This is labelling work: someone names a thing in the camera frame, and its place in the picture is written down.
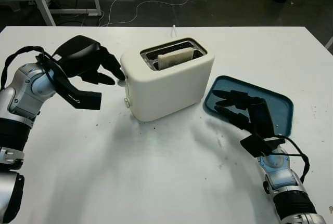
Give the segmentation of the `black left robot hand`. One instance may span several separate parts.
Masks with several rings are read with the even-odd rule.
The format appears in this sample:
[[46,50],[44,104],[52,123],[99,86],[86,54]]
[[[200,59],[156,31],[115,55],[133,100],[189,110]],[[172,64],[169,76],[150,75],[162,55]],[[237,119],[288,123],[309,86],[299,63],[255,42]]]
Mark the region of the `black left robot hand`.
[[52,58],[67,77],[79,76],[83,81],[92,84],[114,85],[113,78],[98,72],[99,67],[103,67],[118,80],[125,80],[116,57],[99,42],[83,35],[77,35],[63,43]]

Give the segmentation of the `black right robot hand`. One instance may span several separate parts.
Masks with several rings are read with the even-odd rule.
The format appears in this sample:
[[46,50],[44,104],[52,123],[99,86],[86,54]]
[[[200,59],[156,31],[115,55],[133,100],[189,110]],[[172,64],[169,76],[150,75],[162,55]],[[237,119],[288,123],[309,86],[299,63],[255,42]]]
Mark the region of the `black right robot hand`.
[[273,120],[263,98],[235,90],[213,90],[212,93],[221,98],[214,109],[230,124],[262,138],[275,136]]

